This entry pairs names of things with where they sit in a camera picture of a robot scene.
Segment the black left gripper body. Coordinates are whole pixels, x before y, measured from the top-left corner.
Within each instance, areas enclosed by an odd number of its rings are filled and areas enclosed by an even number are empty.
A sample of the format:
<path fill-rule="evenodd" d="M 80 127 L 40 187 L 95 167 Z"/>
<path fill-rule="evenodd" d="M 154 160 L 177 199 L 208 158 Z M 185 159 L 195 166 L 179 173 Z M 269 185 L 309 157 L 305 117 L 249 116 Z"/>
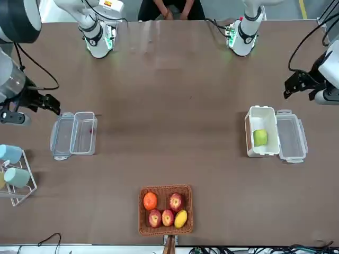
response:
<path fill-rule="evenodd" d="M 308 72 L 308 77 L 306 79 L 305 85 L 306 89 L 315 89 L 317 91 L 326 89 L 326 79 L 318 70 L 319 67 L 327 59 L 326 56 L 320 56 L 312 65 L 311 70 Z"/>

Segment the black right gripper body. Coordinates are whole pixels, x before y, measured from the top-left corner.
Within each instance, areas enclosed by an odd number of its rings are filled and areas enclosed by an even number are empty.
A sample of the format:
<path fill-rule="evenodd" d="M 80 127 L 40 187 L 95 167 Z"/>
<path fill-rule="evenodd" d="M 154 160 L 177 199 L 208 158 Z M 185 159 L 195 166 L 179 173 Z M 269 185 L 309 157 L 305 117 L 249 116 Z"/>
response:
<path fill-rule="evenodd" d="M 7 109 L 17 112 L 19 107 L 29 108 L 37 112 L 42 107 L 42 95 L 36 86 L 25 86 L 19 92 L 11 92 L 7 100 Z"/>

